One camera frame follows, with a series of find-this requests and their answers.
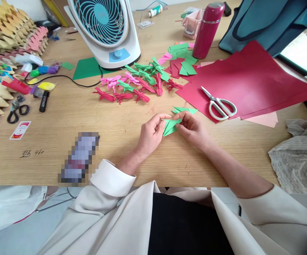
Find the blue bag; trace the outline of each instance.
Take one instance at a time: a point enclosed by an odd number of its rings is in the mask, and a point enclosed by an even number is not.
[[[273,57],[307,29],[307,0],[243,0],[219,43],[234,53],[257,40]]]

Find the red thermos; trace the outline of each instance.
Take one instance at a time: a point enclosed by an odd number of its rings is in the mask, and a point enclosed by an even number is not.
[[[197,59],[205,58],[214,40],[217,27],[224,12],[224,3],[213,2],[208,4],[203,13],[192,56]]]

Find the desk fan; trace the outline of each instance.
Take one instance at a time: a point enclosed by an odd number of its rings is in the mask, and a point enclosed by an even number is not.
[[[119,70],[140,58],[129,0],[68,0],[64,9],[101,67]]]

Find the scissors blade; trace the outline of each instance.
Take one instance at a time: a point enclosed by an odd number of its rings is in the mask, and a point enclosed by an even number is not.
[[[208,98],[210,98],[210,100],[214,100],[214,97],[205,89],[201,86],[203,92],[208,96]]]

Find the black cable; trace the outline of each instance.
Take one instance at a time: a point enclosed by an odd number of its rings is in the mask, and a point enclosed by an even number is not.
[[[103,72],[102,72],[102,69],[100,68],[100,66],[98,65],[98,68],[100,70],[100,74],[101,74],[101,78],[103,78]],[[78,85],[78,86],[81,86],[81,87],[94,87],[94,86],[97,86],[99,83],[100,83],[100,80],[99,82],[97,82],[96,84],[93,84],[93,85],[90,85],[90,86],[85,86],[85,85],[81,85],[81,84],[78,84],[77,82],[75,82],[73,79],[71,79],[70,77],[66,76],[66,75],[53,75],[53,76],[49,76],[49,77],[46,77],[36,83],[33,83],[33,84],[29,84],[26,82],[28,76],[29,76],[30,73],[28,73],[24,79],[24,83],[26,83],[27,85],[35,85],[35,84],[38,84],[38,83],[41,83],[42,81],[46,80],[46,79],[49,79],[49,78],[52,78],[52,77],[67,77],[69,78],[74,84]]]

